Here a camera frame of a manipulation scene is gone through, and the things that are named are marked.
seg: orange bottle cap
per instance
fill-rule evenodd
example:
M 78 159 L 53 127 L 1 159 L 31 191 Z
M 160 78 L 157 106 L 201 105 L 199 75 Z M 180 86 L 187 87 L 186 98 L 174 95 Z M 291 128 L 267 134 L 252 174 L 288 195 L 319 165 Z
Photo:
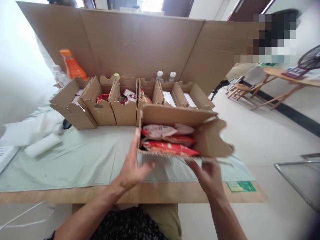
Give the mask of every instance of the orange bottle cap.
M 71 52 L 68 49 L 62 49 L 62 50 L 60 50 L 60 53 L 64 57 L 71 57 L 72 56 Z

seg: white bottle cap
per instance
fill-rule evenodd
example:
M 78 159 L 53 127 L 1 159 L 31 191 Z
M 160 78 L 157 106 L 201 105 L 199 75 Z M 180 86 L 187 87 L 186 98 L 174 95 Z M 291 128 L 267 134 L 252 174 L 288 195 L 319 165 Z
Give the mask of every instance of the white bottle cap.
M 55 71 L 60 71 L 61 70 L 61 67 L 59 65 L 53 65 L 52 68 Z

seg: green card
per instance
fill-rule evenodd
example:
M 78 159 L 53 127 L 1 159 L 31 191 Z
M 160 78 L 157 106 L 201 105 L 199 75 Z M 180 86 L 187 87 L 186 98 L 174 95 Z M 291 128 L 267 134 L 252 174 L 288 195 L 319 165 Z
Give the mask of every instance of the green card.
M 241 181 L 241 182 L 227 182 L 228 187 L 231 192 L 256 192 L 251 182 Z

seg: left hand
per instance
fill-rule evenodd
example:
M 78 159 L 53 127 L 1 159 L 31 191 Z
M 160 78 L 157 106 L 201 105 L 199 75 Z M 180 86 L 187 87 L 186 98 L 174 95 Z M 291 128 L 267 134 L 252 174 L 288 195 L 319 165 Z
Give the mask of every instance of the left hand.
M 124 188 L 125 191 L 142 182 L 156 165 L 155 162 L 146 162 L 142 166 L 139 165 L 137 160 L 138 138 L 139 129 L 137 128 L 122 169 L 118 177 L 113 181 L 114 184 L 118 187 Z

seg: wooden chair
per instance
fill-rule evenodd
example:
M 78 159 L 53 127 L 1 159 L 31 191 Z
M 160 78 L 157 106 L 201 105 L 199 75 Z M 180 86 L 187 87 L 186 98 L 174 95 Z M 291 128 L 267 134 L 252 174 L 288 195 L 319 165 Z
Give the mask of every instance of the wooden chair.
M 254 89 L 249 88 L 246 85 L 243 85 L 241 83 L 236 83 L 233 88 L 229 89 L 225 94 L 228 94 L 231 92 L 231 94 L 228 96 L 230 98 L 231 96 L 238 96 L 236 98 L 236 101 L 238 101 L 241 97 L 246 95 L 247 93 L 251 92 Z

